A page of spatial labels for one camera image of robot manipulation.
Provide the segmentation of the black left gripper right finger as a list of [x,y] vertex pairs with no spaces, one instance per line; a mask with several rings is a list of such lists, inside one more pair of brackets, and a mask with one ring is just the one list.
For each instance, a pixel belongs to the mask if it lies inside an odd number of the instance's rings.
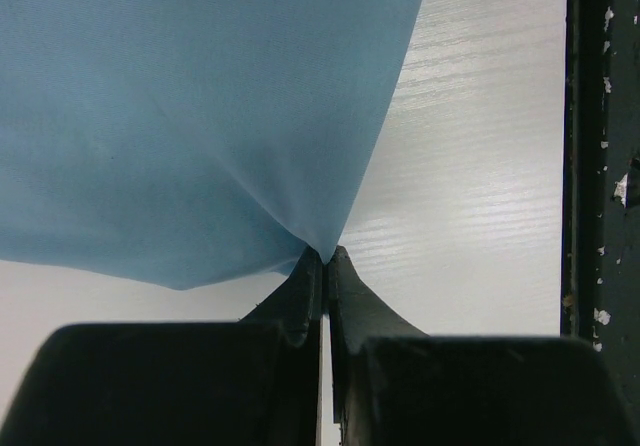
[[325,268],[334,419],[345,445],[635,445],[603,361],[567,337],[430,336]]

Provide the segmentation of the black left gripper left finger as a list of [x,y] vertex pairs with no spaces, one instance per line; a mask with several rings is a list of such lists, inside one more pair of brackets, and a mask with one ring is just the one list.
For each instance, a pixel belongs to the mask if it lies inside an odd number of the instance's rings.
[[5,445],[316,445],[322,263],[236,322],[59,328],[28,368]]

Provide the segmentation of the light blue t shirt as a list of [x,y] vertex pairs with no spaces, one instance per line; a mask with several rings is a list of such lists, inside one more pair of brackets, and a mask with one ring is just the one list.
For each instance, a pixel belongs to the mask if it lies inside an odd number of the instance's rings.
[[190,289],[329,260],[422,0],[1,0],[1,256]]

